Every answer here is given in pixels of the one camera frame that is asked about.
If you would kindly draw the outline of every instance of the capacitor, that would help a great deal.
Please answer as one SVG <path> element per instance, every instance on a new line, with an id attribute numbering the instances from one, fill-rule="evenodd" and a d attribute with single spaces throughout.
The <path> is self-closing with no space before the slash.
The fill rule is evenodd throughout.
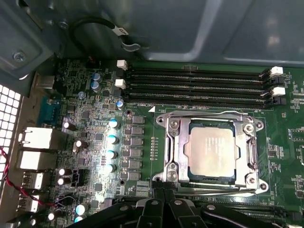
<path id="1" fill-rule="evenodd" d="M 107 141 L 110 144 L 117 144 L 119 142 L 118 138 L 112 134 L 108 136 Z"/>
<path id="2" fill-rule="evenodd" d="M 118 129 L 120 127 L 120 124 L 116 119 L 112 119 L 109 122 L 109 126 L 113 129 Z"/>
<path id="3" fill-rule="evenodd" d="M 81 220 L 84 220 L 85 218 L 86 218 L 85 215 L 78 216 L 78 217 L 75 218 L 74 222 L 79 222 L 79 221 L 81 221 Z"/>
<path id="4" fill-rule="evenodd" d="M 96 82 L 96 81 L 93 81 L 93 82 L 91 83 L 91 88 L 93 89 L 93 91 L 94 91 L 95 93 L 98 93 L 98 92 L 101 90 L 101 86 L 100 86 L 99 83 Z"/>
<path id="5" fill-rule="evenodd" d="M 116 106 L 117 106 L 118 110 L 123 110 L 124 109 L 124 101 L 123 100 L 118 100 L 116 102 Z"/>
<path id="6" fill-rule="evenodd" d="M 116 166 L 113 164 L 107 164 L 104 166 L 105 173 L 111 173 L 111 172 L 114 172 L 115 170 L 116 170 Z"/>
<path id="7" fill-rule="evenodd" d="M 70 183 L 71 183 L 71 178 L 69 178 L 69 177 L 62 177 L 57 180 L 58 185 L 64 185 L 64 184 L 70 184 Z"/>
<path id="8" fill-rule="evenodd" d="M 48 220 L 53 221 L 62 216 L 63 216 L 63 211 L 61 209 L 56 209 L 56 210 L 52 211 L 51 213 L 49 213 L 47 218 L 48 218 Z"/>
<path id="9" fill-rule="evenodd" d="M 63 124 L 63 127 L 65 128 L 65 129 L 68 129 L 68 130 L 71 130 L 71 131 L 76 131 L 76 126 L 74 125 L 74 124 L 72 124 L 72 123 L 69 123 L 69 122 L 65 122 L 64 124 Z"/>
<path id="10" fill-rule="evenodd" d="M 105 157 L 108 159 L 114 159 L 117 157 L 117 153 L 115 151 L 107 151 L 105 153 Z"/>
<path id="11" fill-rule="evenodd" d="M 75 212 L 78 215 L 83 215 L 87 210 L 89 210 L 89 206 L 86 203 L 82 203 L 76 207 Z"/>
<path id="12" fill-rule="evenodd" d="M 78 98 L 81 100 L 81 99 L 84 99 L 86 97 L 86 94 L 85 94 L 85 92 L 83 92 L 83 91 L 80 91 L 79 93 L 78 93 Z"/>
<path id="13" fill-rule="evenodd" d="M 44 222 L 44 219 L 45 219 L 45 215 L 44 214 L 34 214 L 30 217 L 30 225 L 31 226 L 35 226 L 35 225 L 38 225 L 39 223 L 42 223 Z"/>
<path id="14" fill-rule="evenodd" d="M 77 140 L 76 141 L 76 147 L 78 148 L 87 148 L 89 144 L 86 141 L 83 140 Z"/>
<path id="15" fill-rule="evenodd" d="M 78 152 L 78 147 L 76 146 L 76 142 L 73 143 L 73 149 L 72 149 L 73 153 L 77 153 Z"/>
<path id="16" fill-rule="evenodd" d="M 93 79 L 93 81 L 96 81 L 96 82 L 98 82 L 98 83 L 101 82 L 101 76 L 100 76 L 99 73 L 93 73 L 93 74 L 92 74 L 92 79 Z"/>
<path id="17" fill-rule="evenodd" d="M 67 176 L 67 175 L 71 175 L 73 172 L 72 172 L 72 170 L 71 169 L 60 169 L 59 171 L 58 171 L 58 174 L 60 175 L 60 176 Z"/>

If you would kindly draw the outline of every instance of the white connector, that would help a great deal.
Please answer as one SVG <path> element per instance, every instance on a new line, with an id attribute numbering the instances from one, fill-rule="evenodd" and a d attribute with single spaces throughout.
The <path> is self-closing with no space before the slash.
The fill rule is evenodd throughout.
<path id="1" fill-rule="evenodd" d="M 124 79 L 116 79 L 115 86 L 121 89 L 125 89 L 125 80 Z"/>
<path id="2" fill-rule="evenodd" d="M 123 70 L 127 70 L 128 69 L 127 61 L 125 61 L 125 60 L 118 60 L 117 61 L 117 67 L 121 68 Z"/>
<path id="3" fill-rule="evenodd" d="M 287 224 L 287 227 L 288 227 L 288 228 L 302 228 L 301 226 L 298 226 L 298 225 L 290 225 L 290 224 Z"/>
<path id="4" fill-rule="evenodd" d="M 283 67 L 280 66 L 274 66 L 270 69 L 270 77 L 276 76 L 276 75 L 282 75 L 283 74 Z"/>
<path id="5" fill-rule="evenodd" d="M 272 94 L 272 96 L 283 96 L 286 94 L 285 88 L 277 86 L 272 89 L 271 94 Z"/>

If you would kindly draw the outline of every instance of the cpu socket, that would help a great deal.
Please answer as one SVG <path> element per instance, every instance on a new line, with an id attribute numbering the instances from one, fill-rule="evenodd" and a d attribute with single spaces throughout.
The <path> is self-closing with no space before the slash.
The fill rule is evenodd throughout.
<path id="1" fill-rule="evenodd" d="M 181 194 L 250 196 L 268 190 L 257 163 L 262 121 L 237 111 L 174 111 L 156 122 L 166 129 L 166 143 L 164 169 L 154 181 L 175 182 Z"/>

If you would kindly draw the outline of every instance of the label sticker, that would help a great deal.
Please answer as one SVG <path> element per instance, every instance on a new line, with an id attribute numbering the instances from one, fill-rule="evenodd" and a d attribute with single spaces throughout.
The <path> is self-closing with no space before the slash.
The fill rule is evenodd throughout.
<path id="1" fill-rule="evenodd" d="M 124 30 L 124 28 L 119 28 L 117 26 L 115 26 L 114 29 L 112 29 L 112 31 L 118 35 L 118 36 L 122 36 L 122 35 L 128 35 L 129 33 L 127 33 L 126 30 Z"/>

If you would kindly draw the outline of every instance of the green circuit board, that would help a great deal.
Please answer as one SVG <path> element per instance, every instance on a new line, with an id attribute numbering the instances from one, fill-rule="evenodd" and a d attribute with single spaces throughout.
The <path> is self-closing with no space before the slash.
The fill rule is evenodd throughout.
<path id="1" fill-rule="evenodd" d="M 205 70 L 223 70 L 239 72 L 262 72 L 264 67 L 247 66 L 221 66 L 221 65 L 186 65 L 179 63 L 153 63 L 134 62 L 134 66 L 152 68 L 176 68 L 195 66 Z M 69 186 L 56 186 L 51 189 L 50 198 L 54 199 L 59 192 L 71 192 L 78 203 L 88 204 L 93 200 L 98 201 L 98 207 L 90 208 L 87 215 L 96 213 L 107 207 L 107 199 L 116 195 L 150 197 L 151 176 L 161 172 L 164 163 L 165 129 L 156 124 L 156 117 L 160 114 L 174 110 L 196 111 L 225 111 L 237 110 L 249 113 L 261 120 L 265 128 L 257 133 L 257 149 L 260 178 L 269 184 L 269 191 L 252 197 L 235 196 L 209 196 L 190 199 L 229 202 L 250 203 L 252 205 L 279 205 L 287 210 L 302 212 L 304 209 L 304 70 L 284 68 L 285 89 L 287 105 L 277 106 L 271 110 L 253 110 L 176 106 L 161 104 L 126 104 L 123 110 L 116 107 L 117 97 L 112 95 L 116 75 L 116 62 L 102 62 L 99 68 L 88 69 L 79 60 L 65 60 L 59 65 L 59 70 L 66 76 L 66 96 L 56 101 L 60 103 L 60 113 L 56 127 L 60 128 L 62 122 L 74 123 L 78 130 L 67 132 L 70 136 L 66 151 L 59 154 L 57 167 L 85 169 L 88 172 L 86 184 L 82 187 L 71 188 Z M 102 90 L 98 93 L 90 89 L 91 75 L 99 73 L 102 77 Z M 80 91 L 85 92 L 84 99 L 78 98 Z M 144 123 L 131 123 L 134 117 L 142 117 Z M 111 119 L 120 123 L 120 128 L 110 129 Z M 126 136 L 125 130 L 132 126 L 140 127 L 143 133 L 139 136 Z M 115 135 L 119 139 L 116 145 L 107 143 L 108 135 Z M 131 137 L 140 138 L 142 145 L 136 147 L 142 150 L 141 158 L 126 158 L 123 151 L 128 148 L 124 143 Z M 77 153 L 72 152 L 75 139 L 89 142 L 87 149 Z M 118 153 L 116 159 L 108 160 L 105 156 L 107 150 Z M 128 160 L 140 161 L 138 169 L 125 169 L 123 162 Z M 104 173 L 107 163 L 116 166 L 115 172 Z M 121 174 L 135 171 L 140 173 L 136 180 L 124 180 L 121 183 Z M 102 189 L 96 190 L 96 184 L 102 184 Z M 53 221 L 47 226 L 66 227 L 74 222 L 75 212 L 73 207 L 66 208 L 67 216 Z"/>

